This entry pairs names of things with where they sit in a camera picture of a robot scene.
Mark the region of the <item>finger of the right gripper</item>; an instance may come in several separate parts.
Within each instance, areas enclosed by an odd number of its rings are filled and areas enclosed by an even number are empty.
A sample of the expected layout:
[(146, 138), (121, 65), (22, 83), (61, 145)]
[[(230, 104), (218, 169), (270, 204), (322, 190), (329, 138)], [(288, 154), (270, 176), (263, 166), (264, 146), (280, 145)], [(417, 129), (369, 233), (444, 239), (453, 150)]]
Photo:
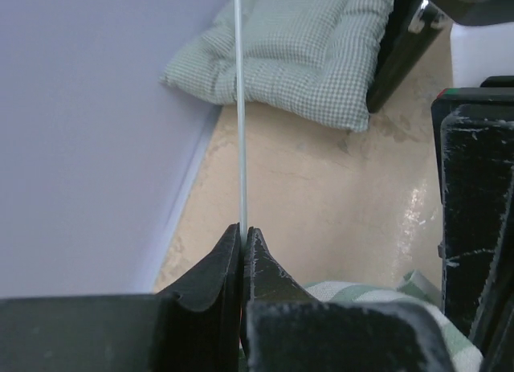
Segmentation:
[(431, 105), (443, 206), (443, 313), (513, 369), (513, 78), (447, 88)]

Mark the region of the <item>green striped pet tent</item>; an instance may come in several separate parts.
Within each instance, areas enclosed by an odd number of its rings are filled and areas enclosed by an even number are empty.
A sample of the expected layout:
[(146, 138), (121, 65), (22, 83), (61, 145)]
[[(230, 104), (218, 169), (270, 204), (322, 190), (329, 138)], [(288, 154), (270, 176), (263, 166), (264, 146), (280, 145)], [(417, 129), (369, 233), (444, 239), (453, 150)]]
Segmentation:
[(374, 306), (384, 313), (407, 317), (409, 321), (432, 321), (439, 329), (454, 370), (480, 370), (482, 352), (443, 314), (440, 290), (419, 271), (408, 272), (392, 288), (326, 280), (308, 284), (304, 289), (325, 303)]

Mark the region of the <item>white tent pole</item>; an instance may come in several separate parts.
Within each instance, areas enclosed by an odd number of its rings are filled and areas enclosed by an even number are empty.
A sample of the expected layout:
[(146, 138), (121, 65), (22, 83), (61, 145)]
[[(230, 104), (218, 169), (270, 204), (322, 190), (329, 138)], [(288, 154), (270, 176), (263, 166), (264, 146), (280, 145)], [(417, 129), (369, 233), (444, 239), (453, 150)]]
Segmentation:
[(236, 105), (238, 126), (239, 158), (239, 228), (241, 240), (246, 241), (248, 232), (247, 217), (247, 151), (246, 151), (246, 107), (243, 70), (243, 9), (241, 0), (234, 2), (235, 20), (235, 69), (236, 69)]

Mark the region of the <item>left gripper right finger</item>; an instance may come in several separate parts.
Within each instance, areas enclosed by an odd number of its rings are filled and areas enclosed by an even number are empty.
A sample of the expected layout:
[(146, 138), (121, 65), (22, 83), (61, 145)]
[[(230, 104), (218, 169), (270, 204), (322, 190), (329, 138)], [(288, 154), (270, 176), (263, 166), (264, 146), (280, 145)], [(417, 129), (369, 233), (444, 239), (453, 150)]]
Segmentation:
[(250, 371), (452, 371), (439, 329), (377, 307), (325, 303), (248, 231), (243, 275), (243, 350)]

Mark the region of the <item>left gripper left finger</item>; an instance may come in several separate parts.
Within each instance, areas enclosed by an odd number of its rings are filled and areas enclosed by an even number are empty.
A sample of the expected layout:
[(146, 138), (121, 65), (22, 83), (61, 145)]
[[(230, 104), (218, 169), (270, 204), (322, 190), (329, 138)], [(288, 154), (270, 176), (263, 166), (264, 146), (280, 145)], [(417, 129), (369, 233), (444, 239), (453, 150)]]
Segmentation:
[(155, 294), (4, 299), (4, 371), (236, 371), (239, 227)]

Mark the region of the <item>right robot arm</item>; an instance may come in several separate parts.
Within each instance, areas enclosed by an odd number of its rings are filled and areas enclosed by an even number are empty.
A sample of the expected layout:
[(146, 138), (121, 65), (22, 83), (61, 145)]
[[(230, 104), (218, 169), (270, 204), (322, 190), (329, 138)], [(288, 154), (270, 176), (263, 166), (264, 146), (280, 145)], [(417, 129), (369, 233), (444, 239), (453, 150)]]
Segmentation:
[(513, 368), (513, 0), (428, 0), (452, 22), (453, 85), (431, 106), (443, 206), (443, 312)]

